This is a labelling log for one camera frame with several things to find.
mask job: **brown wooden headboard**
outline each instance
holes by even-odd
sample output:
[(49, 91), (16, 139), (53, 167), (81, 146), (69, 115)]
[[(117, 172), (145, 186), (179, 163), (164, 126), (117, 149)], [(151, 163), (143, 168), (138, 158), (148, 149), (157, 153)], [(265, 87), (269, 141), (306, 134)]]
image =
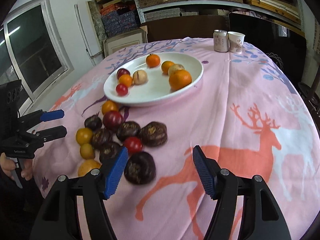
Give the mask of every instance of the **brown wooden headboard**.
[(197, 15), (181, 16), (143, 23), (148, 26), (148, 42), (172, 39), (212, 38), (214, 30), (226, 30), (223, 16)]

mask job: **metal screw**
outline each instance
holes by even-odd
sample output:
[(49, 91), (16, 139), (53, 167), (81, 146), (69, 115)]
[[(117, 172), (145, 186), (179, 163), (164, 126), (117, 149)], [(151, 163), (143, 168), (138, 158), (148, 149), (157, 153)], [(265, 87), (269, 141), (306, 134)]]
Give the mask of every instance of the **metal screw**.
[(100, 173), (100, 171), (99, 171), (99, 169), (93, 169), (92, 171), (91, 171), (91, 174), (92, 175), (98, 175)]
[(226, 176), (226, 175), (229, 175), (230, 172), (227, 169), (222, 169), (220, 173)]
[(67, 177), (65, 175), (60, 175), (58, 181), (64, 181)]
[(255, 181), (257, 182), (261, 182), (262, 181), (262, 177), (260, 175), (256, 175), (254, 176)]

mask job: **pink tablecloth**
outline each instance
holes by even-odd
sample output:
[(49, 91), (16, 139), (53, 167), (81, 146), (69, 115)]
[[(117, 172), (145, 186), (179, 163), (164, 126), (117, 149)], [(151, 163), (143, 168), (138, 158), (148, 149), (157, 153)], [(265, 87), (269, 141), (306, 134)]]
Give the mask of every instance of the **pink tablecloth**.
[[(117, 238), (203, 239), (215, 202), (204, 194), (192, 162), (190, 149), (200, 145), (207, 157), (238, 176), (261, 174), (292, 239), (299, 239), (320, 210), (319, 137), (289, 80), (248, 43), (242, 55), (213, 51), (212, 39), (185, 38), (131, 46), (108, 56), (56, 102), (52, 110), (63, 109), (65, 117), (40, 127), (64, 125), (68, 130), (64, 139), (36, 152), (35, 179), (43, 196), (60, 174), (77, 176), (83, 160), (75, 133), (87, 117), (100, 111), (108, 75), (131, 59), (164, 51), (196, 57), (204, 74), (197, 85), (171, 102), (121, 109), (126, 120), (141, 126), (165, 123), (169, 140), (162, 147), (145, 148), (156, 163), (152, 183), (135, 186), (122, 177), (116, 194), (105, 202)], [(241, 205), (239, 197), (232, 239), (237, 238)], [(81, 208), (79, 214), (83, 237), (89, 239)]]

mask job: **red tomato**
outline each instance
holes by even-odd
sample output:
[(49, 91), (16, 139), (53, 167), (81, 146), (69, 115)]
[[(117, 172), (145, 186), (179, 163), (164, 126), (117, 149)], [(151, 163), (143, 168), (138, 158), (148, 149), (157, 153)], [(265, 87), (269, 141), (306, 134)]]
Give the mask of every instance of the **red tomato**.
[(118, 84), (116, 86), (116, 92), (118, 93), (119, 96), (123, 97), (128, 93), (128, 88), (124, 84)]
[(128, 149), (130, 155), (142, 150), (142, 143), (138, 137), (128, 137), (124, 140), (123, 146)]
[(131, 75), (129, 70), (125, 69), (125, 68), (120, 68), (118, 71), (117, 71), (117, 79), (119, 79), (119, 77), (121, 77), (122, 75), (124, 74), (128, 74), (128, 75)]
[(102, 122), (105, 128), (115, 132), (123, 123), (123, 117), (118, 111), (109, 111), (103, 116)]

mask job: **white plate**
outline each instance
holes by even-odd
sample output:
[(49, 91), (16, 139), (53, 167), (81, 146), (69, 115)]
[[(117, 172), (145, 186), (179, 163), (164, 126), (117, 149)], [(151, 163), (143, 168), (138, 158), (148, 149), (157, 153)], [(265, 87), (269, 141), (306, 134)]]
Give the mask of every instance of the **white plate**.
[[(157, 53), (157, 55), (160, 57), (161, 63), (155, 68), (147, 67), (146, 57), (148, 55), (131, 60), (121, 66), (121, 68), (129, 70), (131, 75), (139, 69), (146, 71), (148, 74), (148, 82), (146, 84), (133, 85), (129, 88), (128, 95), (120, 97), (116, 93), (116, 86), (118, 84), (116, 70), (104, 83), (103, 90), (106, 96), (110, 100), (126, 106), (152, 106), (168, 98), (180, 95), (201, 79), (203, 66), (196, 58), (175, 52), (161, 52)], [(171, 91), (169, 76), (164, 75), (161, 70), (161, 64), (167, 60), (173, 61), (176, 64), (182, 64), (185, 70), (191, 74), (192, 83), (178, 91)]]

